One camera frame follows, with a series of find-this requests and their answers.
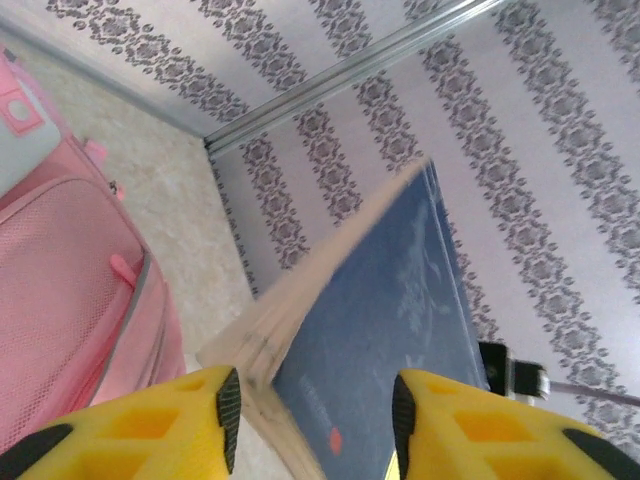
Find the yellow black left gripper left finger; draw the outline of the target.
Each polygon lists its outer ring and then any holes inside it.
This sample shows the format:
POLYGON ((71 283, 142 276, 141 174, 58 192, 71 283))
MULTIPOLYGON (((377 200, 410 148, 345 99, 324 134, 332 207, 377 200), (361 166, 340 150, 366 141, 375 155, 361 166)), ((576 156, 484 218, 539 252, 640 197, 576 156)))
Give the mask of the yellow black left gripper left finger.
POLYGON ((4 479, 227 479, 237 370, 214 366, 51 422, 1 455, 4 479))

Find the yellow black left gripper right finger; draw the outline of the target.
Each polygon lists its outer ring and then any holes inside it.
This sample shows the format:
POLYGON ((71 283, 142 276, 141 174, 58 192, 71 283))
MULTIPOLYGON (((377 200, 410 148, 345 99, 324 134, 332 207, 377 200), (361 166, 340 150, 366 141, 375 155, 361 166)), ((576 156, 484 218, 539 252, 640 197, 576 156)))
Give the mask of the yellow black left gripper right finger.
POLYGON ((639 464, 589 426, 418 369, 394 381, 402 479, 636 479, 639 464))

